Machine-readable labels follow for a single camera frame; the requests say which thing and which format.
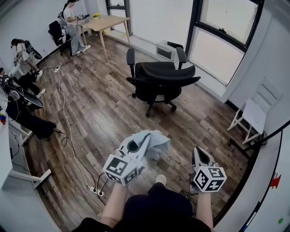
power strip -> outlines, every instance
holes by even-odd
[[[55,73],[57,73],[60,69],[60,66],[57,66],[56,69],[54,70]]]
[[[104,193],[100,194],[101,191],[100,191],[99,189],[98,189],[98,191],[97,191],[97,189],[95,189],[95,187],[93,187],[93,186],[90,187],[90,190],[91,190],[94,194],[98,194],[100,197],[103,197],[103,196],[104,196]]]

white sneaker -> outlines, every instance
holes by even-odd
[[[36,80],[38,81],[42,77],[43,74],[44,74],[43,71],[40,70],[36,76]]]
[[[85,49],[82,50],[82,53],[83,53],[84,51],[87,51],[87,50],[90,49],[90,48],[91,48],[91,45],[86,46]]]
[[[164,175],[158,175],[156,177],[155,183],[162,183],[165,186],[166,183],[167,183],[166,176],[164,176]]]
[[[45,92],[46,92],[46,89],[43,89],[42,91],[40,91],[38,95],[36,95],[36,97],[40,98]]]

office chair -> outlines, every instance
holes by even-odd
[[[127,51],[127,64],[132,74],[127,81],[136,87],[132,97],[138,97],[148,103],[146,117],[149,117],[154,103],[169,104],[171,111],[175,111],[177,107],[171,101],[181,94],[181,87],[193,84],[200,79],[200,77],[193,77],[194,65],[181,69],[182,64],[187,62],[187,57],[181,47],[177,47],[176,51],[179,58],[178,70],[175,69],[173,62],[142,62],[135,65],[134,48]]]
[[[49,31],[48,33],[51,34],[53,37],[53,40],[57,46],[62,45],[63,46],[60,48],[60,55],[62,56],[65,49],[69,48],[71,50],[71,38],[69,35],[66,37],[66,42],[63,43],[63,34],[62,34],[62,29],[60,27],[60,23],[58,21],[54,21],[49,25]]]

white desk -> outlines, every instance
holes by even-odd
[[[23,134],[24,131],[9,124],[7,121],[5,125],[0,123],[0,188],[2,188],[8,176],[33,181],[33,187],[37,188],[51,174],[51,170],[48,169],[41,177],[27,175],[13,170],[9,146],[9,126],[18,133]]]
[[[24,75],[23,71],[22,71],[21,68],[20,68],[20,63],[17,63],[16,66],[13,66],[13,67],[11,68],[11,70],[10,70],[9,73],[8,73],[8,76],[10,76],[10,75],[14,76],[14,74],[15,74],[17,71],[18,71],[22,76]]]

table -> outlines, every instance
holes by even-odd
[[[94,31],[99,32],[100,39],[101,39],[101,45],[103,47],[106,59],[108,59],[102,32],[104,31],[104,29],[107,29],[107,28],[110,28],[110,27],[113,27],[113,26],[116,26],[118,24],[123,23],[125,26],[129,46],[131,47],[128,28],[127,28],[127,21],[129,19],[130,18],[128,18],[128,17],[118,17],[118,16],[114,16],[114,15],[101,15],[100,18],[94,18],[93,20],[90,20],[89,22],[84,23],[81,26],[83,28],[89,28],[89,29],[92,29]]]
[[[31,132],[27,134],[8,121],[6,121],[5,125],[0,125],[0,188],[2,188],[8,176],[33,181],[33,187],[37,188],[51,174],[51,170],[48,169],[41,177],[27,175],[13,170],[9,146],[9,127],[27,137],[31,135]]]
[[[15,74],[17,71],[18,71],[22,76],[24,76],[24,73],[23,73],[23,71],[22,71],[21,68],[20,68],[20,63],[17,63],[16,66],[13,66],[13,67],[11,68],[11,70],[10,70],[9,73],[8,73],[8,76],[10,76],[10,74],[11,74],[12,76],[14,76],[14,74]]]

